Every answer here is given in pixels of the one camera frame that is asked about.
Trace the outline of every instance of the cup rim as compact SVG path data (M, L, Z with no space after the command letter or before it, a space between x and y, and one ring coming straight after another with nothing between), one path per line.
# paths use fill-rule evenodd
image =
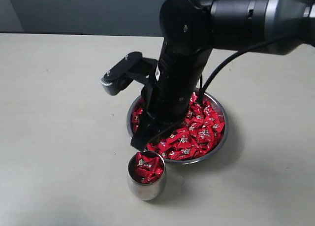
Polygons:
M137 155L138 152L141 152L141 153L144 153L144 152L151 152L151 153L153 153L154 155L157 155L157 156L162 160L164 170L163 170L163 173L162 173L161 177L159 177L159 179L156 180L155 182L153 182L153 183L148 183L148 184L139 183L139 182L135 181L134 178L131 176L130 170L129 170L129 169L130 169L130 165L131 165L131 161L136 157L136 155ZM150 185L153 185L153 184L158 183L158 182L162 179L162 177L165 175L165 172L166 172L166 165L165 165L165 161L164 161L163 157L162 157L159 153L154 152L154 151L147 151L147 150L145 150L145 151L138 151L138 152L137 152L136 154L134 154L134 155L131 157L131 159L129 160L129 163L128 163L128 175L129 175L129 177L132 179L132 181L133 181L134 183L136 183L136 184L138 184L138 185L141 185L141 186L150 186Z

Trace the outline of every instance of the gray wall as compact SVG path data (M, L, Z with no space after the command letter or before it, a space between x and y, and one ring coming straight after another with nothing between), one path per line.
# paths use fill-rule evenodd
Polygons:
M0 0L0 31L21 32L22 30L10 0Z
M11 0L26 32L160 35L165 0Z

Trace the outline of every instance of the table surface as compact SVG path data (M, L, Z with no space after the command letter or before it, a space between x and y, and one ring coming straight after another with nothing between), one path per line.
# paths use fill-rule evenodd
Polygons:
M162 38L0 34L0 225L313 225L315 49L244 55L208 89L230 132L212 158L168 165L152 202L126 184L126 114L141 85L111 97L123 56L158 58ZM213 51L204 76L230 51Z

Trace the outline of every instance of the screw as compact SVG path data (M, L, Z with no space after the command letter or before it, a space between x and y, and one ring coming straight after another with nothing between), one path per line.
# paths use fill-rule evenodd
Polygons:
M188 31L188 27L187 25L184 25L184 32L187 32Z

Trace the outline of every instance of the stainless steel bowl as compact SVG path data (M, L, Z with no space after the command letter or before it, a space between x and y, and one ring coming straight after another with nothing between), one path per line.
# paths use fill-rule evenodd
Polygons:
M128 164L128 187L130 191L141 200L152 200L156 198L165 188L166 184L166 165L162 156L153 151L145 151L142 154L148 157L159 157L163 162L162 176L154 183L142 184L133 179L133 170L136 164L136 155L134 155Z
M210 102L212 108L218 113L220 121L224 121L225 122L222 140L218 143L218 145L213 150L211 150L208 154L206 154L206 155L204 155L202 157L199 157L199 158L196 158L196 159L192 159L192 160L186 160L186 161L174 161L174 160L164 159L166 163L190 164L190 163L196 163L196 162L199 162L199 161L203 161L203 160L209 158L210 156L212 156L214 153L216 153L224 145L224 143L225 143L225 141L227 139L228 129L229 129L229 123L228 123L228 119L227 119L227 114L226 114L224 108L222 107L222 105L212 95L210 95L208 93L205 93L205 97ZM130 107L130 109L128 111L128 114L127 114L127 131L129 133L130 137L133 136L132 127L131 127L132 111L134 110L135 106L138 104L140 99L141 99L141 96L139 96L132 103L132 105L131 105L131 107Z

